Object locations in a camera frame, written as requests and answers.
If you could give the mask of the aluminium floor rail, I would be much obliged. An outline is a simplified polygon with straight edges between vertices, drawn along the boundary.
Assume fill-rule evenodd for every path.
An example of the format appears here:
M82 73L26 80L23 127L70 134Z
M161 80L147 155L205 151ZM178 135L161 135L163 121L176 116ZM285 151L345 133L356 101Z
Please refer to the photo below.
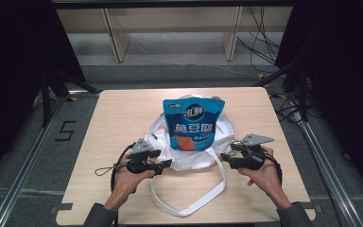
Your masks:
M49 210L62 203L98 98L84 91L53 97L45 127L43 104L36 105L0 161L0 227L59 227Z
M303 136L312 150L316 164L320 169L320 175L323 177L330 190L333 200L337 203L349 227L363 227L363 221L358 215L352 200L347 191L344 189L340 179L334 171L331 163L327 159L315 133L310 127L308 121L300 113L295 113L294 118L297 120Z

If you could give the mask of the person's right hand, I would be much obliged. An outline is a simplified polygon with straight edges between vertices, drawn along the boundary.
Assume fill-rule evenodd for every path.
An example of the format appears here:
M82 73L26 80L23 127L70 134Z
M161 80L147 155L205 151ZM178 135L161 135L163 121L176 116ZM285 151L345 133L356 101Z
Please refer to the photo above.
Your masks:
M278 178L276 165L269 159L266 159L263 166L258 170L243 167L238 169L238 173L250 178L248 186L256 184L269 197L280 194L283 191Z

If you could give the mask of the black curtain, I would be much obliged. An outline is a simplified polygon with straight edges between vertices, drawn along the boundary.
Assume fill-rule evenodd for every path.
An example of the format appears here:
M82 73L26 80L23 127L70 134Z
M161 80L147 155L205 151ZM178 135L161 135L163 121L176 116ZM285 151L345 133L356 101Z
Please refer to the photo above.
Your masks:
M298 0L289 16L276 65L302 58L313 95L363 178L363 0Z
M0 0L0 161L50 70L85 80L52 0Z

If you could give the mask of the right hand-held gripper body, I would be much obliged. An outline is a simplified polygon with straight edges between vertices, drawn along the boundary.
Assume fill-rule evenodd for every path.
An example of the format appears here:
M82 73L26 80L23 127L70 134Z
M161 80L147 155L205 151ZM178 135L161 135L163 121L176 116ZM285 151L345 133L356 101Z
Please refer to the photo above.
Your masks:
M241 153L241 158L246 161L245 168L258 170L263 166L263 163L267 158L261 145L273 141L274 139L271 137L248 133L240 141L233 141L231 143L231 149Z

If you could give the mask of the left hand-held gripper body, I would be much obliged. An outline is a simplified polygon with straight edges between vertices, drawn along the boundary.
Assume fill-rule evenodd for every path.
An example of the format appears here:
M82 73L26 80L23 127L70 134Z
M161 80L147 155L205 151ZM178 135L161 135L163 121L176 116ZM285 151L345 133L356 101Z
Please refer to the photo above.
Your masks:
M152 169L152 163L149 161L154 154L152 146L143 138L140 138L131 148L127 160L127 169L131 173L138 174Z

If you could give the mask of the grey tape strip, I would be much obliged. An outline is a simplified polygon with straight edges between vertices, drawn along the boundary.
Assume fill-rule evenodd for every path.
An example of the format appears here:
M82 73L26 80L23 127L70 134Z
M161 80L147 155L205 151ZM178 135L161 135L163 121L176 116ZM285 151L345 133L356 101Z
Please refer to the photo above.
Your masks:
M52 206L49 210L49 213L52 215L57 214L59 211L67 211L71 210L73 207L73 203L61 203L58 206Z

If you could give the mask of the white tote bag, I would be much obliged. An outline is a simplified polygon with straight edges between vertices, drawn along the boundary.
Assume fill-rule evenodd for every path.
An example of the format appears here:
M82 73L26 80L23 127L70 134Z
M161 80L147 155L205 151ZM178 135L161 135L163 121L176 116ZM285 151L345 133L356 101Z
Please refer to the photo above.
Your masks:
M187 95L186 97L208 97L200 95ZM220 154L231 151L230 144L234 137L233 123L223 113L216 122L216 135L213 144L204 151L181 151L170 147L167 125L162 113L148 128L145 140L161 151L158 162L172 160L171 168L175 171L200 170L216 165L222 176L226 171L221 164Z

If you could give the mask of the light wooden shelf unit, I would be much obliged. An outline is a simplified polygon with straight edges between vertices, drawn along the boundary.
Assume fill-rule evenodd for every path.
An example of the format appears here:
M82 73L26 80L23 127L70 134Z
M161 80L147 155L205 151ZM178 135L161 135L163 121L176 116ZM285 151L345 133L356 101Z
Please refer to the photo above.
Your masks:
M291 7L200 7L137 9L60 9L68 33L106 33L114 60L124 60L133 33L218 32L225 58L233 60L237 34L253 32L261 23L266 32L283 32Z

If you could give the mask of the blue snack pouch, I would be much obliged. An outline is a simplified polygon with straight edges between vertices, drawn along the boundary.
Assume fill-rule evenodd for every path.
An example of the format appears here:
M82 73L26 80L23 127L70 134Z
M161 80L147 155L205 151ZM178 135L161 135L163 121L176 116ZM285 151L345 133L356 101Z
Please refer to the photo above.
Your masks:
M204 151L215 141L216 122L225 102L209 97L186 97L163 101L170 147L181 151Z

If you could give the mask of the black metal stand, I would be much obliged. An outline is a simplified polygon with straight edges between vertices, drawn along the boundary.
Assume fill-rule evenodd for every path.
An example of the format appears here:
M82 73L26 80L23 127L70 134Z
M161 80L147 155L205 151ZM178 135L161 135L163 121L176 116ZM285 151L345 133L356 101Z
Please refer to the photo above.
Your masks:
M67 97L70 92L64 85L64 82L71 82L76 86L92 94L100 93L100 90L87 84L85 81L71 77L59 69L47 69L41 76L41 92L43 99L43 126L47 126L52 118L49 91L53 91L57 97Z
M300 60L293 60L275 73L272 73L265 79L260 80L254 84L254 87L264 87L265 85L273 82L275 79L286 75L282 88L285 92L292 92L298 88L299 103L298 114L302 121L307 121L307 106L306 106L306 72Z

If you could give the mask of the person's left hand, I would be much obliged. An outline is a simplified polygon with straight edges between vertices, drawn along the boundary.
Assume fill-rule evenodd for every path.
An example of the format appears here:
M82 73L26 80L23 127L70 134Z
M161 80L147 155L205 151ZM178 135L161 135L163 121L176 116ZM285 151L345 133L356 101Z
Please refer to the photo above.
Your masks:
M153 170L146 170L142 173L132 173L127 169L126 164L122 164L114 178L114 188L112 196L116 201L125 201L132 194L138 184L144 179L151 178L155 175Z

